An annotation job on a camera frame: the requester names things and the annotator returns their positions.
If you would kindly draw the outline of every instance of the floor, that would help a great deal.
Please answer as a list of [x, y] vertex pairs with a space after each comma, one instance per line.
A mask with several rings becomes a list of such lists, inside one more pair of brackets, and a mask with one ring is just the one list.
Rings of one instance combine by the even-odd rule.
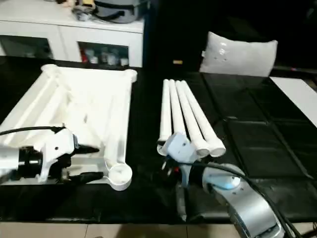
[[[312, 223], [295, 224], [304, 233]], [[1, 238], [238, 238], [232, 225], [85, 225], [0, 223]]]

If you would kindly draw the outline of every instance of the shelf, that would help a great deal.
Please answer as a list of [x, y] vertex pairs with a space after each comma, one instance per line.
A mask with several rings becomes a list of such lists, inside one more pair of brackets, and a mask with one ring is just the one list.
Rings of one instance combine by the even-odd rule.
[[98, 21], [77, 21], [69, 7], [44, 0], [0, 0], [0, 21], [41, 23], [112, 31], [143, 33], [144, 21], [117, 24]]

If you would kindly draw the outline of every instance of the dark background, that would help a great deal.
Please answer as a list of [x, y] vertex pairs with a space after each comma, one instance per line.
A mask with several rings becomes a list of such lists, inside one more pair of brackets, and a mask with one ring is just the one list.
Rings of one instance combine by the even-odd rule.
[[313, 0], [152, 0], [144, 66], [198, 71], [212, 31], [237, 41], [277, 40], [275, 68], [317, 70], [316, 6]]

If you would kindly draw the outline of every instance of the white cabinet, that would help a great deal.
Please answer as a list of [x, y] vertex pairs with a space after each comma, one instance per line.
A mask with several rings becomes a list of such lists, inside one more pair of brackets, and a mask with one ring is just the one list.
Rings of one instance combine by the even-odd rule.
[[143, 28], [143, 20], [77, 21], [55, 1], [0, 0], [0, 55], [141, 67]]
[[0, 55], [67, 60], [58, 26], [0, 21]]
[[68, 26], [60, 26], [60, 32], [70, 61], [82, 61], [85, 50], [92, 50], [101, 60], [105, 49], [127, 58], [129, 66], [142, 67], [143, 34]]

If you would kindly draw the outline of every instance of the gray bag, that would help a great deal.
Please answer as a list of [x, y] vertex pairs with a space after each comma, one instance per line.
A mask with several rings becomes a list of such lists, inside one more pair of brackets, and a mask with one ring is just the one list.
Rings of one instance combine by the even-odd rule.
[[141, 18], [150, 6], [149, 0], [95, 0], [94, 16], [115, 23], [130, 23]]

